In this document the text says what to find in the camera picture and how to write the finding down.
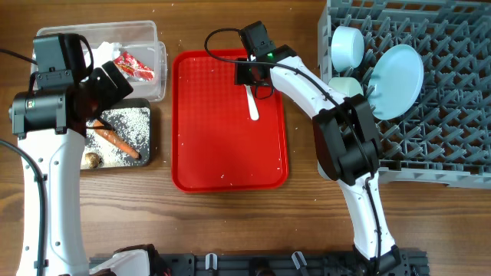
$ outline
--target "transparent container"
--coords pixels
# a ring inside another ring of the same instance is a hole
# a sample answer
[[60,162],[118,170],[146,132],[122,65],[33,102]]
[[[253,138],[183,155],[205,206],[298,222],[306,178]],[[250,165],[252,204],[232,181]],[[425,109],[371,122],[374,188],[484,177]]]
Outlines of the transparent container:
[[[102,42],[120,43],[121,53],[128,51],[138,61],[152,68],[155,78],[151,81],[131,81],[133,93],[127,98],[145,98],[160,101],[166,93],[167,55],[163,42],[158,41],[157,27],[153,21],[128,21],[87,25],[72,25],[42,28],[37,35],[76,33],[83,35],[91,48],[98,48]],[[31,72],[37,70],[31,66]]]

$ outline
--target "white cup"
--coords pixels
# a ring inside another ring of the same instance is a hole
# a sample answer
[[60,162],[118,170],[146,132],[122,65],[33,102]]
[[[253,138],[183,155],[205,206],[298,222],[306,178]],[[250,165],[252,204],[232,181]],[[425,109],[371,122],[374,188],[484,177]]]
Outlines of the white cup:
[[347,97],[353,97],[356,94],[363,95],[360,83],[353,77],[333,77],[328,86]]
[[364,54],[364,42],[361,31],[356,28],[337,27],[332,36],[331,59],[337,72],[360,65]]

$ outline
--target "carrot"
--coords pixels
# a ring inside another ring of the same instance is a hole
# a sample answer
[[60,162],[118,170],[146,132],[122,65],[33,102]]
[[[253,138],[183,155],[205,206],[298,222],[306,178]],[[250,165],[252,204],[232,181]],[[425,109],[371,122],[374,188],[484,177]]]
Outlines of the carrot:
[[[95,120],[94,127],[98,127],[98,126],[102,127],[103,124],[99,120]],[[127,153],[129,156],[133,157],[134,159],[140,158],[140,154],[136,150],[134,150],[130,145],[124,142],[124,140],[121,137],[119,137],[114,131],[95,130],[95,132],[101,135],[109,143],[115,145],[118,149],[123,150],[125,153]]]

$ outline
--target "red cutting board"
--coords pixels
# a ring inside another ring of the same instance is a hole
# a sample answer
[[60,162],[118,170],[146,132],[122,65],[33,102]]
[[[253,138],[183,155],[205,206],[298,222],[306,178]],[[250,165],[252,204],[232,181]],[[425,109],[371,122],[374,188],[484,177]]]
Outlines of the red cutting board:
[[[242,49],[213,53],[246,56]],[[173,62],[172,179],[183,192],[272,189],[288,177],[282,95],[255,99],[259,120],[251,120],[234,70],[205,51],[183,52]]]

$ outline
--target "wooden table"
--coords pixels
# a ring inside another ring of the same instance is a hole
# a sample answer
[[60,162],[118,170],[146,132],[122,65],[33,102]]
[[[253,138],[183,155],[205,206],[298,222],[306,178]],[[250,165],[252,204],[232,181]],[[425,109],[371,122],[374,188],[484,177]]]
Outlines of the wooden table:
[[[42,27],[153,20],[171,63],[181,51],[202,49],[212,30],[262,20],[276,44],[290,45],[318,74],[316,31],[323,1],[101,2],[2,4],[0,46],[29,55],[32,38]],[[240,46],[232,34],[219,34],[211,44]],[[5,55],[0,64],[0,138],[14,142],[7,110],[14,95],[27,90],[30,66]],[[290,176],[281,188],[204,195],[178,191],[170,178],[170,88],[168,84],[162,102],[152,105],[157,114],[153,139],[159,142],[149,166],[81,174],[88,257],[145,243],[154,243],[160,252],[194,254],[351,250],[353,230],[341,190],[319,176],[311,121],[289,99]],[[5,149],[0,153],[0,274],[12,275],[21,255],[24,184],[20,158]],[[397,182],[383,185],[381,197],[397,244],[427,251],[432,275],[490,273],[491,191]]]

